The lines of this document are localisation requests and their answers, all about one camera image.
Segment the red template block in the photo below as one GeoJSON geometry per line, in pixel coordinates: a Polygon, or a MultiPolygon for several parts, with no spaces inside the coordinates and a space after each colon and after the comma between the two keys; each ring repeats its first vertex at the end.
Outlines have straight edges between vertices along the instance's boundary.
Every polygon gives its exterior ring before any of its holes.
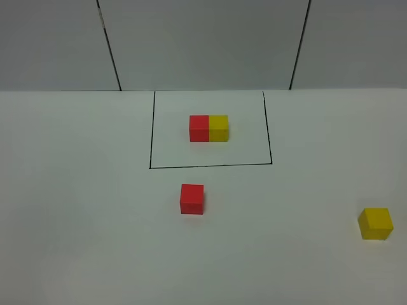
{"type": "Polygon", "coordinates": [[[191,115],[189,121],[189,136],[191,142],[209,141],[209,116],[191,115]]]}

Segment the yellow template block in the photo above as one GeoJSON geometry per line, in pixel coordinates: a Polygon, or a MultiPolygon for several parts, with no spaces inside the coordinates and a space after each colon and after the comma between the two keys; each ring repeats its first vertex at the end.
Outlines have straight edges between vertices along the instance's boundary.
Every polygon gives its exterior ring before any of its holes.
{"type": "Polygon", "coordinates": [[[229,139],[229,125],[227,115],[209,116],[209,141],[227,142],[229,139]]]}

